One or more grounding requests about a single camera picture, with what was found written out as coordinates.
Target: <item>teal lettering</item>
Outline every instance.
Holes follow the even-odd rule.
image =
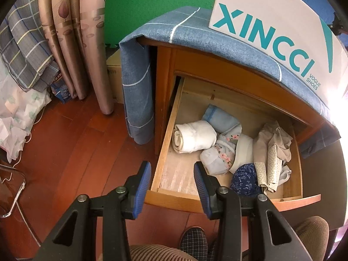
[[[261,47],[264,48],[264,49],[267,49],[267,47],[268,47],[269,43],[271,42],[271,39],[272,39],[275,31],[276,31],[276,29],[274,27],[270,27],[269,31],[267,33],[267,36],[265,37],[262,21],[259,20],[259,19],[256,19],[248,40],[250,42],[254,42],[257,33],[259,33],[260,41],[261,41]]]
[[[213,26],[220,28],[223,25],[227,25],[228,27],[228,31],[230,33],[236,34],[236,31],[234,30],[234,26],[233,26],[233,22],[230,16],[230,13],[228,12],[228,9],[226,7],[226,5],[219,3],[220,5],[220,9],[223,13],[223,18],[221,20],[219,20],[217,23],[215,23]],[[241,15],[243,12],[241,10],[235,10],[233,11],[232,14],[232,18],[235,18],[239,15]]]
[[[276,55],[276,57],[279,60],[285,61],[286,57],[279,52],[279,44],[282,43],[282,42],[285,42],[285,43],[289,44],[290,47],[293,47],[295,44],[289,37],[286,37],[286,36],[279,36],[273,42],[273,52],[274,52],[274,55]]]
[[[312,68],[312,66],[314,65],[314,63],[315,63],[315,62],[313,61],[313,59],[310,60],[310,62],[308,63],[307,67],[304,68],[304,70],[303,70],[303,72],[302,72],[302,74],[301,74],[302,77],[305,77],[305,76],[306,76],[307,72]]]
[[[242,37],[242,38],[246,37],[246,34],[249,30],[252,19],[253,19],[252,15],[250,15],[250,14],[246,15],[244,23],[243,23],[243,27],[241,28],[241,32],[239,34],[240,37]]]
[[[292,53],[290,54],[290,66],[292,67],[292,69],[296,72],[300,72],[300,68],[297,67],[297,65],[295,65],[295,57],[297,55],[301,55],[303,56],[306,60],[309,58],[308,54],[303,51],[302,49],[296,49],[293,50]]]

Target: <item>drawer front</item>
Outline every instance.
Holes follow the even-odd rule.
[[[302,198],[300,154],[292,120],[279,110],[257,99],[217,85],[191,78],[182,78],[176,92],[151,190],[146,203],[187,212],[202,212],[193,177],[193,166],[201,151],[177,154],[172,147],[175,124],[200,120],[209,104],[216,105],[239,119],[244,134],[255,138],[267,122],[277,120],[294,139],[290,145],[292,170],[290,179],[269,195],[280,211],[302,207],[320,200],[320,195]],[[229,186],[232,174],[216,176],[223,186]]]

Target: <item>blue tablecloth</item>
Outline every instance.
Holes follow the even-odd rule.
[[[154,135],[154,100],[149,47],[137,43],[147,38],[213,53],[238,64],[257,69],[279,81],[331,122],[328,107],[295,74],[258,49],[208,28],[211,10],[181,7],[139,27],[119,44],[122,84],[129,135],[145,144]],[[338,133],[324,126],[300,146],[304,158],[334,143]]]

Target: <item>triangular cutout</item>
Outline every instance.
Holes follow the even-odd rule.
[[[75,224],[77,219],[77,212],[71,213],[64,226],[60,229],[57,236],[54,238],[53,243],[61,244],[65,246],[71,246],[74,237]]]
[[[291,237],[286,232],[278,218],[272,211],[267,211],[269,229],[273,245],[280,245],[291,242]]]

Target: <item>rolled white cloth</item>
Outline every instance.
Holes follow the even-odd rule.
[[[192,153],[214,146],[216,131],[206,121],[176,124],[172,135],[173,148],[177,153]]]

